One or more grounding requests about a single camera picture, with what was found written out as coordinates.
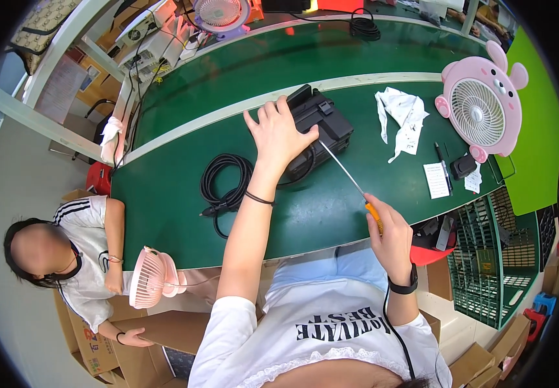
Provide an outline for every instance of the green storage rack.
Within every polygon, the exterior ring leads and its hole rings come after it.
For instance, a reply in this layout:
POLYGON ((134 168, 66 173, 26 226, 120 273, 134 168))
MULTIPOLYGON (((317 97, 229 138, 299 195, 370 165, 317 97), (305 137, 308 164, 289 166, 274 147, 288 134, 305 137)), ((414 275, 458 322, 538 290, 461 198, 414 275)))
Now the green storage rack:
POLYGON ((536 212, 515 216, 506 187, 458 210, 448 255, 454 308, 500 330, 539 273, 536 212))

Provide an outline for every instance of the bag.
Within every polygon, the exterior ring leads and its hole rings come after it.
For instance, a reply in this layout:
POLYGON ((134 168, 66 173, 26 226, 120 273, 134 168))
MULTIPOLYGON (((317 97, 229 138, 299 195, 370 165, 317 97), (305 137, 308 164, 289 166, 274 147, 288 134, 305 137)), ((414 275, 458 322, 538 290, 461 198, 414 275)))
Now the bag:
POLYGON ((53 37, 79 2, 80 0, 42 0, 27 14, 12 35, 5 52, 13 51, 19 55, 27 74, 34 74, 53 37))

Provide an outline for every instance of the white towel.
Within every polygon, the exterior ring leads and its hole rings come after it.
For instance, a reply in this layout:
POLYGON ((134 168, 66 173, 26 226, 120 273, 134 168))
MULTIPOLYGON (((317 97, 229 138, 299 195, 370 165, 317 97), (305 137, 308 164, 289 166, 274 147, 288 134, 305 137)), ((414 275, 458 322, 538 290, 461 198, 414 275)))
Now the white towel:
POLYGON ((381 138, 385 144, 388 140, 385 112, 389 113, 400 126, 396 134, 394 157, 388 160, 388 163, 392 163, 394 159, 398 158, 401 151, 415 155, 422 132, 422 121, 429 115, 424 111, 422 99, 390 87, 385 88, 384 92, 377 92, 375 98, 379 120, 381 121, 381 138))
POLYGON ((113 116, 107 120, 105 128, 103 128, 103 132, 101 133, 101 135, 103 135, 103 141, 101 142, 101 159, 103 159, 105 163, 113 163, 115 166, 115 160, 120 161, 120 159, 122 159, 122 151, 124 149, 123 131, 124 125, 120 120, 113 116), (119 150, 114 160, 116 145, 118 145, 119 150))

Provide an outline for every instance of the hand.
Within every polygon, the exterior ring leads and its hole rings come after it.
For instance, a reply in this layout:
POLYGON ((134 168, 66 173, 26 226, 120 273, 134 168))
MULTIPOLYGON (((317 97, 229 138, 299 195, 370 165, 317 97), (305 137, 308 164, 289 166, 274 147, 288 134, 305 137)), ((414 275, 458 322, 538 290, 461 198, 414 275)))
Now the hand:
POLYGON ((366 214, 370 246, 392 282, 397 286, 409 286, 411 284, 409 250, 411 249, 413 229, 392 206, 370 194, 365 194, 365 197, 375 207, 383 222, 383 235, 381 236, 372 214, 366 214))
POLYGON ((146 346, 154 345, 154 343, 150 341, 146 341, 143 338, 139 338, 138 335, 143 333, 144 331, 146 331, 145 327, 140 327, 139 329, 131 329, 124 334, 120 334, 118 339, 124 345, 138 346, 139 348, 145 348, 146 346))
POLYGON ((105 287, 117 295, 122 295, 122 264, 110 263, 105 275, 105 287))
POLYGON ((258 110, 260 123, 256 123, 247 111, 243 112, 243 117, 258 148, 256 164, 275 174, 281 175, 288 163, 319 136, 318 125, 310 128, 307 134, 297 131, 286 96, 279 97, 277 107, 268 101, 258 110))

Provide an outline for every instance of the pink bunny fan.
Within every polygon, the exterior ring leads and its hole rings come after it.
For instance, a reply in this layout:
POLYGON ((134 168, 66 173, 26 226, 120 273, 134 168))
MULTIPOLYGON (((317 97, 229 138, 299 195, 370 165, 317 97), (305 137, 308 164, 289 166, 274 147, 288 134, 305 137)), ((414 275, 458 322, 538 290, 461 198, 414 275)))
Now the pink bunny fan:
POLYGON ((128 304, 135 308, 156 305, 161 295, 173 297, 187 290, 187 278, 176 270, 167 254, 148 246, 139 253, 130 284, 128 304))
POLYGON ((527 70, 515 63, 510 76, 508 58, 495 42, 486 42, 493 59, 468 57, 447 65, 441 73, 444 93, 435 98, 439 113, 470 145, 479 163, 489 154, 509 156, 521 130, 521 102, 517 90, 526 87, 527 70))

